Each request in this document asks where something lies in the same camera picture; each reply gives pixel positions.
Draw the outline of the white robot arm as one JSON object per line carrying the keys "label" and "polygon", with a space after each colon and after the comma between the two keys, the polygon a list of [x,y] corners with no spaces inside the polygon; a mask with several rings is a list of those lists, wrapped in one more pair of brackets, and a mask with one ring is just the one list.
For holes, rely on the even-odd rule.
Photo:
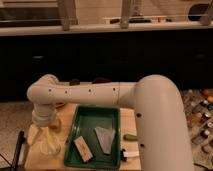
{"label": "white robot arm", "polygon": [[162,75],[137,82],[63,85],[46,74],[27,90],[32,120],[47,126],[57,103],[119,106],[134,111],[142,171],[194,171],[187,121],[180,92]]}

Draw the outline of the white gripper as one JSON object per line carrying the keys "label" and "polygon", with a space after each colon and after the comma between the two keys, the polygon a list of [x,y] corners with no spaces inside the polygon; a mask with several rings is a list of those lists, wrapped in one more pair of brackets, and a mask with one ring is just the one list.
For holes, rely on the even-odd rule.
{"label": "white gripper", "polygon": [[[55,120],[55,118],[56,118],[55,113],[46,116],[41,116],[38,115],[35,111],[32,112],[32,122],[34,124],[30,126],[28,131],[27,143],[29,146],[31,146],[35,142],[37,136],[39,135],[41,131],[39,127],[48,126]],[[57,155],[61,150],[61,146],[58,143],[58,140],[54,132],[49,127],[46,128],[46,139],[50,154]]]}

